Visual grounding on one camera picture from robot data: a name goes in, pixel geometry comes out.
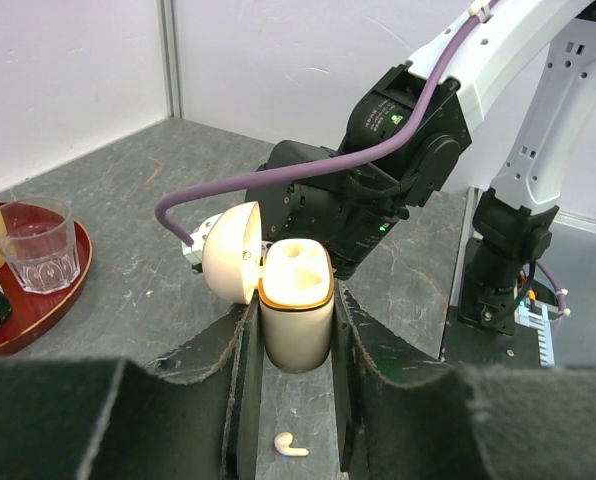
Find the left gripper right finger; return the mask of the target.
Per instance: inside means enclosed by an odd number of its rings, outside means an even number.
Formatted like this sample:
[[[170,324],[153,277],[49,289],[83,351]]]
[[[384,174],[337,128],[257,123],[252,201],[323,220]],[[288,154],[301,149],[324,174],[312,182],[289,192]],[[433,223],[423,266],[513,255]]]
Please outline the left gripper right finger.
[[[334,291],[339,465],[352,479],[596,479],[596,368],[452,366]]]

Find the cream earbud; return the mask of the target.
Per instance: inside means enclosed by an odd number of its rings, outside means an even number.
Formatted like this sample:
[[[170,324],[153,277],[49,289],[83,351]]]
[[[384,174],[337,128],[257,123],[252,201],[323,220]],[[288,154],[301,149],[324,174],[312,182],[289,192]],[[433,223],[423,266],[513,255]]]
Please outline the cream earbud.
[[[304,458],[309,455],[309,450],[293,445],[294,435],[291,432],[281,432],[274,437],[273,444],[276,452],[283,457]]]

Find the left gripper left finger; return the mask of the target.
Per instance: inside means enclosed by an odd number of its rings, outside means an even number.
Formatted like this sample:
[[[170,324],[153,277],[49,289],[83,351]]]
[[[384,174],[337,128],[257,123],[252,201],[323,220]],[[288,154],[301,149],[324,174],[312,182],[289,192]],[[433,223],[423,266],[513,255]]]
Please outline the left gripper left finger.
[[[252,479],[258,309],[146,365],[0,359],[0,479]]]

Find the cream earbud charging case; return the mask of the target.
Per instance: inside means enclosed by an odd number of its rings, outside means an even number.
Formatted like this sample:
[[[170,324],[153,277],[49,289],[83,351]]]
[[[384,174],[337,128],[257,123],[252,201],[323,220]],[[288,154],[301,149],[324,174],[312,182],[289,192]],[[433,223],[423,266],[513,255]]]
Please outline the cream earbud charging case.
[[[264,346],[279,369],[302,374],[324,363],[331,348],[334,272],[325,247],[311,239],[274,242],[261,258],[257,202],[224,213],[207,238],[208,287],[231,303],[256,303]]]

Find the clear glass tumbler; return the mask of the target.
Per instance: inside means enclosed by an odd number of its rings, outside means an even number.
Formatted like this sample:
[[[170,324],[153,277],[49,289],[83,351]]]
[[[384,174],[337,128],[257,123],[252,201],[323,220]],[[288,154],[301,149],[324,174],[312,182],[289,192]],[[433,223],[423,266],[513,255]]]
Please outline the clear glass tumbler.
[[[32,197],[0,206],[6,234],[0,252],[23,291],[47,295],[69,287],[80,274],[70,204]]]

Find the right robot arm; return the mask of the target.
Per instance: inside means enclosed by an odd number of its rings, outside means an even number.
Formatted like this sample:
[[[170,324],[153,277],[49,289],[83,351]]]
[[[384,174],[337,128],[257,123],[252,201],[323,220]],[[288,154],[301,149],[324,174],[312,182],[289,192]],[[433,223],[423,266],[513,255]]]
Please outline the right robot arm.
[[[267,169],[378,147],[372,161],[252,188],[267,242],[304,237],[350,278],[413,207],[426,204],[469,147],[488,110],[540,52],[547,55],[515,143],[473,215],[458,317],[514,332],[516,309],[551,242],[571,151],[596,109],[596,1],[478,1],[362,97],[336,149],[284,140]]]

